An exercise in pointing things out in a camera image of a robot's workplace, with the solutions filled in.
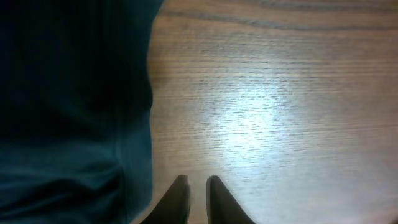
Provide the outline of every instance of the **dark blue cloth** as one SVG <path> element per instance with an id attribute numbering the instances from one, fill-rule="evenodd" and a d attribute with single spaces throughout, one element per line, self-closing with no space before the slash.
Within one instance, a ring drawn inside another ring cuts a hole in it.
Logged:
<path id="1" fill-rule="evenodd" d="M 161 0 L 0 0 L 0 223 L 129 223 L 151 200 Z"/>

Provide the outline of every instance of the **dark fabric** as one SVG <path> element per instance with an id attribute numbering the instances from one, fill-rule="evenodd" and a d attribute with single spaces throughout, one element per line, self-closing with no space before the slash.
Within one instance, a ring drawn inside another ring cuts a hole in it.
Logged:
<path id="1" fill-rule="evenodd" d="M 0 0 L 0 222 L 129 223 L 152 194 L 161 0 Z"/>

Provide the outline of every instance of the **wooden surface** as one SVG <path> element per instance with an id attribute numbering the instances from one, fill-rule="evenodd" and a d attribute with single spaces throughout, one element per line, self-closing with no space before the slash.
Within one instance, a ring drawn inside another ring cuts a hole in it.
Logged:
<path id="1" fill-rule="evenodd" d="M 398 215 L 398 1 L 168 0 L 149 68 L 148 211 L 186 174 L 190 223 L 209 175 L 256 223 Z"/>

